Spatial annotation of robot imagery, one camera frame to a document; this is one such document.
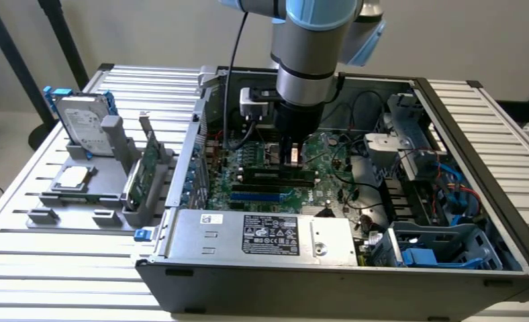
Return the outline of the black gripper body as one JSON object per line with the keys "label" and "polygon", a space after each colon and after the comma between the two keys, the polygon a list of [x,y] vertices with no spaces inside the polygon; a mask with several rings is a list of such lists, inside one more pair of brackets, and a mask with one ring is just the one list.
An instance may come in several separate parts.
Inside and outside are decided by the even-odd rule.
{"label": "black gripper body", "polygon": [[283,138],[302,142],[317,131],[323,114],[323,103],[311,106],[282,101],[274,105],[274,127]]}

